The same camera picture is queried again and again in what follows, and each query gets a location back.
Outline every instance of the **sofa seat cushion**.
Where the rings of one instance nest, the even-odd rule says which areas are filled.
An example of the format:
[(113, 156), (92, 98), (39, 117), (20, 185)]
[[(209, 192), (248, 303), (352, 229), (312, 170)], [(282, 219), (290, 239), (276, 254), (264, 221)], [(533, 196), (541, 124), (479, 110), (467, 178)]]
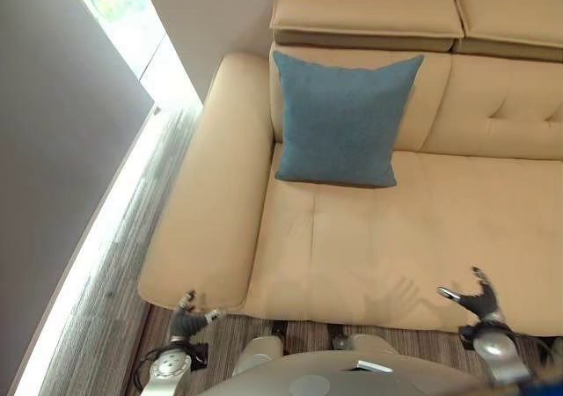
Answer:
[(439, 297), (494, 282), (518, 332), (563, 334), (563, 163), (395, 151), (385, 189), (272, 174), (243, 312), (270, 319), (457, 330)]

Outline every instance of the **beige leather sofa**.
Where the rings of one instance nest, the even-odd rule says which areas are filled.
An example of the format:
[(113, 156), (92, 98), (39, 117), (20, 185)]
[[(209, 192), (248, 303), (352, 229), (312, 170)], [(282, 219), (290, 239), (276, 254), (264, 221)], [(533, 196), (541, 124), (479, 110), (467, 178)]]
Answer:
[(204, 308), (261, 318), (451, 331), (474, 318), (435, 287), (477, 292), (476, 265), (516, 331), (563, 334), (563, 3), (517, 1), (538, 15), (490, 0), (275, 0), (273, 49), (364, 68), (426, 56), (395, 144), (398, 185), (276, 180), (276, 67), (226, 55), (142, 297), (172, 307), (195, 288)]

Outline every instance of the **black cable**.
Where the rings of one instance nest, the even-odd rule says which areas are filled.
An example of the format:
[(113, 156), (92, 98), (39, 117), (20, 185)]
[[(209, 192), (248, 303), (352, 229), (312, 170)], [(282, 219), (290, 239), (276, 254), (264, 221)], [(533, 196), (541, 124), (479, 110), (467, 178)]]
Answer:
[(547, 346), (547, 344), (546, 344), (544, 341), (542, 341), (542, 340), (541, 340), (539, 337), (537, 337), (537, 336), (530, 336), (529, 334), (526, 334), (526, 337), (531, 337), (531, 339), (532, 339), (540, 348), (542, 348), (542, 349), (545, 351), (545, 353), (552, 359), (552, 362), (553, 362), (553, 363), (556, 363), (556, 362), (557, 362), (557, 361), (555, 360), (555, 357), (556, 357), (555, 352), (553, 352), (553, 350), (552, 350), (549, 346)]

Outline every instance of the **throw pillow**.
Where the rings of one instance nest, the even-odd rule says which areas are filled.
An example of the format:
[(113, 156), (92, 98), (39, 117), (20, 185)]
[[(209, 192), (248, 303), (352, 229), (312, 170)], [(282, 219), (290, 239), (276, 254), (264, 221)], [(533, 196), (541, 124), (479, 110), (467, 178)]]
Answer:
[(275, 51), (284, 100), (284, 149), (275, 177), (395, 186), (393, 145), (423, 59), (347, 69)]

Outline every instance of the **wall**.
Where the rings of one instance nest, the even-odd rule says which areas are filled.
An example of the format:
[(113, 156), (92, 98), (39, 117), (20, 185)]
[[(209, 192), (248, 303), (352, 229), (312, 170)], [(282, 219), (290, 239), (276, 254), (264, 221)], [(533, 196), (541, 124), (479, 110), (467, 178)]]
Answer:
[(151, 107), (81, 0), (0, 0), (0, 394)]
[(152, 0), (201, 99), (225, 53), (267, 55), (272, 0)]

